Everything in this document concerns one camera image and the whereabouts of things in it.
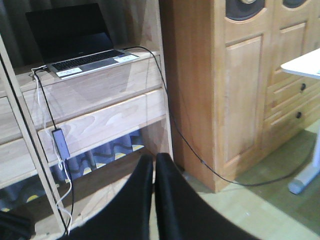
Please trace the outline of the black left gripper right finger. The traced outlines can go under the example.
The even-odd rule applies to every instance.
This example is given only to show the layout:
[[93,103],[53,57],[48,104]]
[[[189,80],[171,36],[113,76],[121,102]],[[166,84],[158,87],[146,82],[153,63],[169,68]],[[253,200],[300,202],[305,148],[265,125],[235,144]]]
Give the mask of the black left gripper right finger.
[[168,153],[156,155],[155,208],[161,240],[255,240],[208,205]]

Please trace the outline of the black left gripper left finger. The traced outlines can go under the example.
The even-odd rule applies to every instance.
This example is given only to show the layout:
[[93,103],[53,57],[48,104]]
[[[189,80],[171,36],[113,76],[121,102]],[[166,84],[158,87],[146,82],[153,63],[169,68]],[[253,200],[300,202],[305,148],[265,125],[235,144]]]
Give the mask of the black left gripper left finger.
[[63,240],[148,240],[153,192],[153,157],[143,154],[117,195]]

